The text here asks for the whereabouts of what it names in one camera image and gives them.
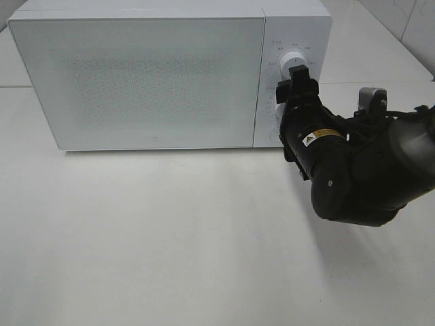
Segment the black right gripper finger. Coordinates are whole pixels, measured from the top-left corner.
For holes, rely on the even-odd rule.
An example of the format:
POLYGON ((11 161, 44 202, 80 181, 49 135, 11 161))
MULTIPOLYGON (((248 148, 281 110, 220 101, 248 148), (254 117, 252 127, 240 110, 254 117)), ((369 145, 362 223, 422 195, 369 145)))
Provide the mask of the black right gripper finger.
POLYGON ((291 88, 313 88, 314 79, 311 79, 308 67, 290 67, 289 73, 291 88))

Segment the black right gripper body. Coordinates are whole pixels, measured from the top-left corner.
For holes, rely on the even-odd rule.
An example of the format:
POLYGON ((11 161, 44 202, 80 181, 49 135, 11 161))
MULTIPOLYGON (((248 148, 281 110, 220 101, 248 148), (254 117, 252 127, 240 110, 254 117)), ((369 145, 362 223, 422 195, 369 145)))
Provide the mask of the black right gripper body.
POLYGON ((315 80, 301 87, 290 80, 276 88, 276 101, 283 104, 279 138, 285 160, 296 163, 303 180, 312 179, 316 166, 329 151, 343 144, 343 134, 334 116, 319 99, 315 80))

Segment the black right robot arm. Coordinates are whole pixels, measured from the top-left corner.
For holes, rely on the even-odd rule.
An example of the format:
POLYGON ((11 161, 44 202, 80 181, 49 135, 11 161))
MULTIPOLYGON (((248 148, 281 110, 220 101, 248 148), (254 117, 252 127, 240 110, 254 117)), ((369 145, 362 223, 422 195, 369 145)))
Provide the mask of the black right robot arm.
POLYGON ((333 114, 304 65, 277 84, 279 139, 311 182, 322 219, 379 227, 434 189, 434 108, 390 111, 382 88, 362 88, 352 117, 333 114))

